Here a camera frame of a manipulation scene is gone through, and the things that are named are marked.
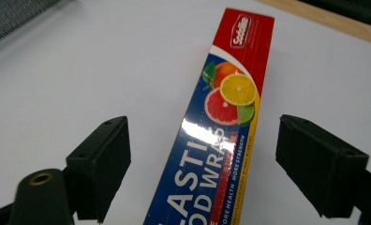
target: grapefruit slice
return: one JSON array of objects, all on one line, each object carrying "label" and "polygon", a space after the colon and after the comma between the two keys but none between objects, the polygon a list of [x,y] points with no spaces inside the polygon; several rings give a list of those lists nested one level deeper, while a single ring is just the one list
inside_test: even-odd
[{"label": "grapefruit slice", "polygon": [[238,124],[236,106],[229,104],[220,94],[220,88],[213,89],[205,99],[205,111],[215,123],[223,126]]}]

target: lemon slice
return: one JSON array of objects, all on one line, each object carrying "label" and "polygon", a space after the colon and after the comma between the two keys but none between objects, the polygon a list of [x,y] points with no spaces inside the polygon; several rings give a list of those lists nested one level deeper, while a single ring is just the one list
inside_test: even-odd
[{"label": "lemon slice", "polygon": [[250,105],[255,101],[255,84],[244,74],[231,74],[220,85],[220,94],[229,104]]}]

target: lime slice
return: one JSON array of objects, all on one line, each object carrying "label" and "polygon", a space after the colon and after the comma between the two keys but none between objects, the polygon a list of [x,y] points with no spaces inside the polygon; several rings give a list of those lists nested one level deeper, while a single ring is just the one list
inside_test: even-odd
[{"label": "lime slice", "polygon": [[255,117],[255,103],[247,106],[237,106],[237,112],[239,126],[246,127]]}]

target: citrus fruit image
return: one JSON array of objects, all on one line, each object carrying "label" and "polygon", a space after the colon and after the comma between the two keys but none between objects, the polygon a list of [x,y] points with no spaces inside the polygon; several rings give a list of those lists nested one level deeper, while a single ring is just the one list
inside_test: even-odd
[{"label": "citrus fruit image", "polygon": [[241,127],[246,127],[252,122],[255,117],[255,103],[247,106],[237,106],[238,124]]},{"label": "citrus fruit image", "polygon": [[257,92],[255,84],[244,74],[231,74],[220,85],[221,96],[235,106],[252,104]]},{"label": "citrus fruit image", "polygon": [[232,63],[223,62],[215,66],[215,78],[210,82],[213,89],[220,86],[223,80],[231,74],[239,74],[242,71]]},{"label": "citrus fruit image", "polygon": [[229,104],[220,94],[220,88],[213,89],[205,99],[205,111],[215,123],[223,126],[238,124],[237,107]]}]

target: green leaf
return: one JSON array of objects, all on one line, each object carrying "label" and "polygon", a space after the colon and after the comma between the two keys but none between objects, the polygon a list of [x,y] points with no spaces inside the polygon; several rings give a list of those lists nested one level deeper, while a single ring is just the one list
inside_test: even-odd
[{"label": "green leaf", "polygon": [[202,78],[206,83],[215,79],[215,61],[212,61],[202,72]]},{"label": "green leaf", "polygon": [[203,87],[202,91],[206,91],[209,88],[211,88],[211,85],[210,84],[207,84],[205,87]]}]

